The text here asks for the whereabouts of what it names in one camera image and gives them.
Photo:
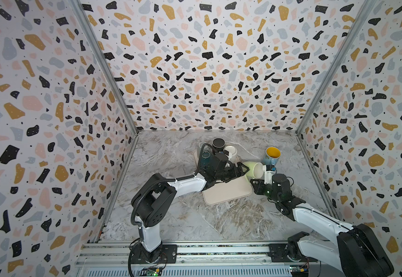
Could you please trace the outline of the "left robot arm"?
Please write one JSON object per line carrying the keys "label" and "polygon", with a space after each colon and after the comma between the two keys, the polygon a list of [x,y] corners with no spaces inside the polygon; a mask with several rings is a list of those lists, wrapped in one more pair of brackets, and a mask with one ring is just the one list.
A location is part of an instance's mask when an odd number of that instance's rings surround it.
{"label": "left robot arm", "polygon": [[152,175],[131,201],[130,222],[139,230],[142,251],[152,254],[162,247],[159,224],[176,198],[208,190],[218,182],[227,183],[248,172],[248,166],[232,163],[225,154],[218,152],[211,158],[199,159],[191,175],[178,178],[165,178],[159,173]]}

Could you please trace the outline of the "blue butterfly mug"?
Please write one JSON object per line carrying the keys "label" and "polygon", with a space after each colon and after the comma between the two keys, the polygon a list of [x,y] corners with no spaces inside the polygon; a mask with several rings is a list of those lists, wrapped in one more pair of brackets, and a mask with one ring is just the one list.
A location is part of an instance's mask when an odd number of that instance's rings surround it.
{"label": "blue butterfly mug", "polygon": [[275,166],[281,157],[281,151],[276,147],[268,147],[262,164]]}

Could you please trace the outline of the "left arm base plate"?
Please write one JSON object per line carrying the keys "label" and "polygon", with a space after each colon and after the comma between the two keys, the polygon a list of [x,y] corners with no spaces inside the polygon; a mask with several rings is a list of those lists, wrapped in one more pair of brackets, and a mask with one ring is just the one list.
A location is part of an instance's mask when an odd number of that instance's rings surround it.
{"label": "left arm base plate", "polygon": [[157,249],[148,252],[138,243],[132,247],[131,264],[175,264],[178,254],[176,244],[161,244]]}

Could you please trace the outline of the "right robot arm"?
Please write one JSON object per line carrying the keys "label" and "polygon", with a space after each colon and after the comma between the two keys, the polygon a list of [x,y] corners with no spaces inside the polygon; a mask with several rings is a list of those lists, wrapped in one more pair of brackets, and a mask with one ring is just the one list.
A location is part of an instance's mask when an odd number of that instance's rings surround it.
{"label": "right robot arm", "polygon": [[273,174],[270,182],[249,182],[254,192],[267,197],[282,215],[324,237],[317,240],[307,232],[299,232],[287,239],[284,250],[275,250],[275,257],[292,262],[311,257],[347,277],[389,277],[394,273],[392,262],[369,226],[352,225],[315,209],[293,195],[290,178],[284,174]]}

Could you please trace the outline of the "light green mug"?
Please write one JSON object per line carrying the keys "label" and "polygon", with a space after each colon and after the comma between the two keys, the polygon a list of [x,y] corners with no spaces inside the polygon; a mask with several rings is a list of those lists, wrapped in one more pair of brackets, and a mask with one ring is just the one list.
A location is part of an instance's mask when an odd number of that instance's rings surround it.
{"label": "light green mug", "polygon": [[264,166],[262,163],[247,161],[244,162],[243,165],[249,168],[249,171],[245,174],[249,181],[252,179],[264,179]]}

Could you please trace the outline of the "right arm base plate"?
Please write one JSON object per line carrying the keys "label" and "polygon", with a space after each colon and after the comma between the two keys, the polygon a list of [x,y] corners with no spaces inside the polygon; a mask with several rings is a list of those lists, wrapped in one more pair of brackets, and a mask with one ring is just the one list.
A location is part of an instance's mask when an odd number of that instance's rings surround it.
{"label": "right arm base plate", "polygon": [[318,260],[306,256],[291,257],[289,254],[288,243],[274,243],[269,244],[269,251],[267,253],[273,263],[306,263],[318,262]]}

